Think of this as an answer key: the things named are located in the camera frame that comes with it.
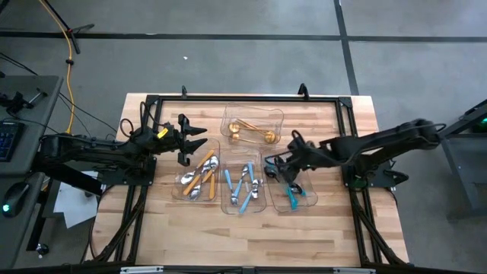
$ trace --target gray floor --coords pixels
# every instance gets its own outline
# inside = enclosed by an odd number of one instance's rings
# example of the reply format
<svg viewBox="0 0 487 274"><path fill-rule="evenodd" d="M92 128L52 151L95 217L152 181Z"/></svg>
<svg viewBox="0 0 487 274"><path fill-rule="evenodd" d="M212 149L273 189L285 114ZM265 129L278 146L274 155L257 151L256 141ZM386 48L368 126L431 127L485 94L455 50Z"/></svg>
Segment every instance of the gray floor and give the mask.
<svg viewBox="0 0 487 274"><path fill-rule="evenodd" d="M73 26L143 33L338 34L332 0L52 0ZM484 36L483 0L342 0L349 35ZM36 1L12 2L0 30L57 31ZM128 92L350 94L340 42L251 40L82 40L72 87L76 103L113 126ZM381 129L423 117L452 123L485 99L485 43L351 43L361 95L371 95ZM0 38L0 51L44 75L64 75L64 40ZM26 72L0 62L7 74ZM82 113L92 134L110 131ZM64 130L67 108L56 105L51 127ZM74 132L83 133L79 124ZM410 176L397 190L409 258L418 266L487 272L487 221L447 222L463 206L443 151L398 158ZM21 254L17 267L76 263L88 223L66 230L49 224L41 260Z"/></svg>

